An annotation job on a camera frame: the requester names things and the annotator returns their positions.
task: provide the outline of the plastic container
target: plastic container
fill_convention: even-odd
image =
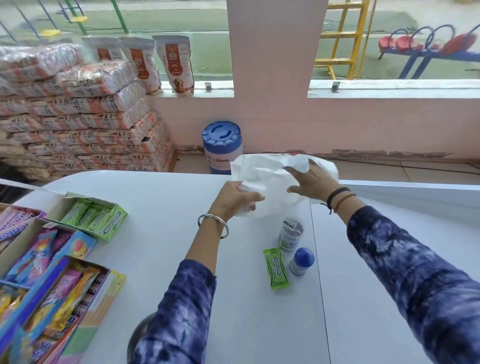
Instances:
[[[282,222],[278,236],[278,246],[284,252],[292,253],[297,248],[303,235],[303,225],[298,218],[288,217]]]
[[[308,248],[300,248],[290,260],[290,271],[296,276],[302,276],[314,263],[315,255],[312,251]]]
[[[242,137],[237,124],[216,121],[202,132],[205,154],[212,174],[232,174],[230,162],[243,154]]]

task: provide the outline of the small white bottle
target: small white bottle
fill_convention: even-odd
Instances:
[[[315,263],[315,255],[308,248],[300,248],[295,252],[293,259],[290,260],[290,271],[296,276],[305,274],[308,268]]]
[[[297,248],[303,235],[303,225],[298,218],[288,217],[282,222],[278,236],[278,246],[286,253],[292,253]]]

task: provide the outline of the hand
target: hand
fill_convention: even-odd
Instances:
[[[287,192],[294,192],[326,202],[330,194],[342,187],[342,185],[335,181],[327,171],[319,167],[312,159],[309,159],[308,163],[310,169],[306,173],[298,172],[292,167],[284,167],[300,184],[300,186],[290,186]]]
[[[265,197],[258,192],[244,192],[240,189],[241,181],[225,182],[222,189],[218,193],[213,202],[209,214],[217,215],[225,222],[230,220],[240,211],[245,205],[250,205],[252,202],[265,200]],[[255,204],[250,206],[250,210],[255,210]]]

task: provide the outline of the steel bowl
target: steel bowl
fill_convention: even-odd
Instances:
[[[145,336],[147,332],[147,326],[152,321],[152,318],[155,316],[155,313],[148,315],[145,317],[140,324],[135,328],[130,336],[130,340],[128,342],[127,347],[127,363],[131,363],[133,361],[133,353],[135,352],[135,348],[137,347],[138,342],[140,339]]]

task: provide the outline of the black wristband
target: black wristband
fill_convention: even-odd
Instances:
[[[330,210],[330,215],[332,214],[332,210],[333,210],[333,209],[332,209],[332,205],[331,205],[333,198],[334,198],[336,195],[338,195],[338,194],[340,194],[340,193],[342,193],[342,192],[345,192],[345,191],[350,191],[350,189],[349,189],[348,187],[340,187],[340,188],[336,189],[336,190],[333,191],[333,192],[330,194],[330,196],[327,198],[327,203],[326,203],[326,204],[322,204],[322,205],[325,205],[325,206],[328,207],[328,209]]]

